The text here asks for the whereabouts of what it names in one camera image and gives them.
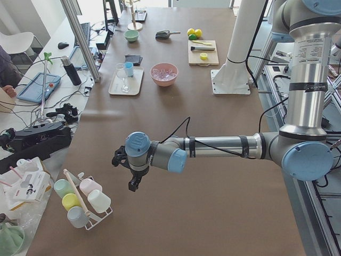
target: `green clip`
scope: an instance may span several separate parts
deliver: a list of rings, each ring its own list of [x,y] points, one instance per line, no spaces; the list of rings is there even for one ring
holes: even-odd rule
[[[47,60],[47,61],[49,61],[51,64],[53,64],[52,63],[52,61],[51,61],[51,59],[50,59],[50,56],[52,55],[52,53],[51,52],[44,52],[44,60]]]

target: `paper box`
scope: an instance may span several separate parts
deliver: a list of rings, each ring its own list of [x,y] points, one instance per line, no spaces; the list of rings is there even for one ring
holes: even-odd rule
[[[49,180],[50,175],[46,172],[25,172],[13,199],[23,202],[40,202],[46,188],[49,186]]]

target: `person's arm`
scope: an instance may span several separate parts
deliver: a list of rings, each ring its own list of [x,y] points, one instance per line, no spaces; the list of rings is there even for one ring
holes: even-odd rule
[[[2,87],[2,90],[4,90],[12,98],[17,96],[17,93],[12,85],[5,85]]]

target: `small metal scoop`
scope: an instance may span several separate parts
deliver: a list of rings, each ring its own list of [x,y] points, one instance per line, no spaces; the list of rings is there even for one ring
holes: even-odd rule
[[[162,31],[156,32],[155,38],[168,39],[170,35],[174,35],[174,34],[180,34],[180,31],[170,32],[169,30],[162,30]]]

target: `computer mouse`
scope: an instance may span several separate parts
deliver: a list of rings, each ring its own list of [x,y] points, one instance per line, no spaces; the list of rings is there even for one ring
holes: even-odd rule
[[[60,42],[58,44],[58,49],[64,49],[65,47],[68,47],[69,44],[67,42]]]

